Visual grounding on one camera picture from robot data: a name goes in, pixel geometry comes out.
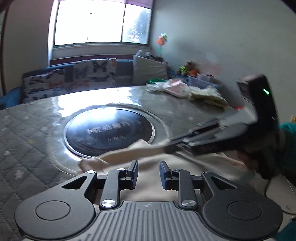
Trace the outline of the right hand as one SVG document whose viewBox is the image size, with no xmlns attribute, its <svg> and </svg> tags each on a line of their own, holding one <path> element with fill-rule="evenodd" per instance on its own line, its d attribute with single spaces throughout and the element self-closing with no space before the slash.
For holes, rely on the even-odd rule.
<svg viewBox="0 0 296 241">
<path fill-rule="evenodd" d="M 239 150 L 236 150 L 235 152 L 239 161 L 243 162 L 243 164 L 247 166 L 248 169 L 258 173 L 258 161 L 252 157 L 250 153 Z"/>
</svg>

